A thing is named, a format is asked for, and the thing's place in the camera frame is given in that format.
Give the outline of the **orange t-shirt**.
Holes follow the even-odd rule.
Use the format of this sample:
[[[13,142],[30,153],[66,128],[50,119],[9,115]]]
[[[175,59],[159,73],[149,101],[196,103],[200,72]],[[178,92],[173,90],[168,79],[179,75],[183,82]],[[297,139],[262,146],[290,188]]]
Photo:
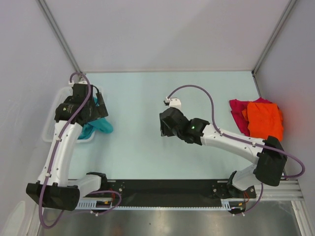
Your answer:
[[[283,140],[283,114],[277,104],[249,102],[242,115],[248,122],[251,137],[267,139],[272,136]]]

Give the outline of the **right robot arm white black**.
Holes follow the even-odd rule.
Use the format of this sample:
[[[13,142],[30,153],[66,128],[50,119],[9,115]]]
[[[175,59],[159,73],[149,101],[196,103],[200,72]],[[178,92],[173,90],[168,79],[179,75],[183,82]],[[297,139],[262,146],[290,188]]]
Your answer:
[[[283,154],[280,141],[269,136],[264,139],[241,138],[216,129],[212,123],[200,118],[187,119],[177,108],[170,107],[159,115],[161,136],[176,136],[188,144],[223,149],[238,155],[251,165],[234,171],[226,188],[231,197],[238,198],[251,186],[280,184],[287,156]]]

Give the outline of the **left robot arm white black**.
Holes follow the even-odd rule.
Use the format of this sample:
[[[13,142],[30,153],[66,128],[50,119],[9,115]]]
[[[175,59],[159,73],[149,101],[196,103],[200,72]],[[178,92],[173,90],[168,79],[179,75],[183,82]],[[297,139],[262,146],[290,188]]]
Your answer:
[[[68,174],[75,144],[83,126],[104,115],[93,99],[93,88],[74,84],[72,95],[55,111],[55,131],[44,168],[36,183],[28,183],[26,194],[39,206],[73,211],[81,198],[94,192],[108,193],[105,174],[89,172],[83,178],[69,183]]]

